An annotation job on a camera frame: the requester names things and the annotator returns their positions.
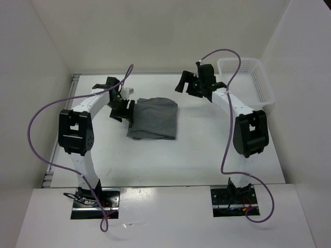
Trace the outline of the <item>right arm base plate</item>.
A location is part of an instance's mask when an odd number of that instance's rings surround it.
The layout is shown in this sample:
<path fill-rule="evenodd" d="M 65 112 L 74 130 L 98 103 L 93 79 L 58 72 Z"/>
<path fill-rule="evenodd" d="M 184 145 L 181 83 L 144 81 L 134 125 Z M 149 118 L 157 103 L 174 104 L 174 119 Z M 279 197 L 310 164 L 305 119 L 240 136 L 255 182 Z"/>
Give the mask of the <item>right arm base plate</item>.
<path fill-rule="evenodd" d="M 231 199 L 226 186 L 211 187 L 210 195 L 213 217 L 215 218 L 245 216 L 246 211 L 248 211 L 248 216 L 260 215 L 254 188 L 245 196 L 239 197 L 239 199 Z"/>

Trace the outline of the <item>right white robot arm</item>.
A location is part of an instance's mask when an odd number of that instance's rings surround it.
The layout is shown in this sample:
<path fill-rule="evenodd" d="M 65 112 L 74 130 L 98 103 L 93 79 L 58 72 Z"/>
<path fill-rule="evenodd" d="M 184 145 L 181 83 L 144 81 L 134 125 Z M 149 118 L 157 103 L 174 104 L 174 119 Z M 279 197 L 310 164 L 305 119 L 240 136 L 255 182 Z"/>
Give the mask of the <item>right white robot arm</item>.
<path fill-rule="evenodd" d="M 217 82 L 214 67 L 211 64 L 197 63 L 195 73 L 184 70 L 176 92 L 186 92 L 190 96 L 207 98 L 229 114 L 229 138 L 222 158 L 220 171 L 227 175 L 227 197 L 232 203 L 239 203 L 251 193 L 250 165 L 269 144 L 267 117 L 263 110 L 254 110 L 234 96 L 229 84 Z M 241 158 L 236 169 L 226 172 L 225 162 L 230 148 L 233 147 Z"/>

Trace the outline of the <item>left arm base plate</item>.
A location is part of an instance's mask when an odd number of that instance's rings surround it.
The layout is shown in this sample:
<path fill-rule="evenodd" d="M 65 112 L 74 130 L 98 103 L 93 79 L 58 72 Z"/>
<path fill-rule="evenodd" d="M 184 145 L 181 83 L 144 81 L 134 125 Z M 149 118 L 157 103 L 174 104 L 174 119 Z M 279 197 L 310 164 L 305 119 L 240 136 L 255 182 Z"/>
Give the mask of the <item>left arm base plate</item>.
<path fill-rule="evenodd" d="M 75 194 L 64 193 L 65 196 L 73 200 L 71 210 L 71 220 L 101 220 L 102 211 L 95 199 L 78 197 L 78 191 Z M 118 219 L 119 216 L 119 189 L 105 189 L 101 193 L 101 204 L 107 214 L 107 219 Z"/>

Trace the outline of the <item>white plastic basket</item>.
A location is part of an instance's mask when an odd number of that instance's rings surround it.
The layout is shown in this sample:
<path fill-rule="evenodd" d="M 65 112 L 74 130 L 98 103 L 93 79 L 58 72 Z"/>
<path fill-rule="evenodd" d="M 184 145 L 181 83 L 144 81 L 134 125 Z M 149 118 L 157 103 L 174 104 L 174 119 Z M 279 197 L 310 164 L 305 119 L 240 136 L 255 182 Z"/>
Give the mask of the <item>white plastic basket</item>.
<path fill-rule="evenodd" d="M 220 58 L 217 66 L 221 81 L 230 83 L 230 92 L 246 105 L 259 109 L 275 102 L 271 83 L 258 59 Z"/>

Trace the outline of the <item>grey shorts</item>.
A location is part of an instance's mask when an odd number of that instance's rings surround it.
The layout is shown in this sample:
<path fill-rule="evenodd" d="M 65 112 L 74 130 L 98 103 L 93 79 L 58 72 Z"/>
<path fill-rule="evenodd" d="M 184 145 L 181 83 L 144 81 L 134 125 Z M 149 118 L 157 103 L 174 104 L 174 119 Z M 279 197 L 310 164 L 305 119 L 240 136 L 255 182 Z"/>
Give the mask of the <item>grey shorts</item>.
<path fill-rule="evenodd" d="M 127 137 L 134 140 L 175 140 L 178 104 L 163 97 L 139 98 Z"/>

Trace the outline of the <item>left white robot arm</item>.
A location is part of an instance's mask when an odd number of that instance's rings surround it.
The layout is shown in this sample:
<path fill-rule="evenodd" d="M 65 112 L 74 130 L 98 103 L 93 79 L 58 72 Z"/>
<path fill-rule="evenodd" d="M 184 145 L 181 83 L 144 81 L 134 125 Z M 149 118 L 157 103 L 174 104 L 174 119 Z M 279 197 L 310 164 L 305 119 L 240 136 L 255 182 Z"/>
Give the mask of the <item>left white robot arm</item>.
<path fill-rule="evenodd" d="M 76 201 L 99 206 L 103 201 L 101 181 L 95 172 L 91 149 L 95 142 L 93 119 L 104 106 L 111 108 L 110 117 L 133 124 L 135 101 L 130 100 L 133 88 L 126 88 L 117 78 L 107 77 L 105 84 L 96 84 L 80 104 L 59 114 L 58 144 L 69 155 L 78 174 Z"/>

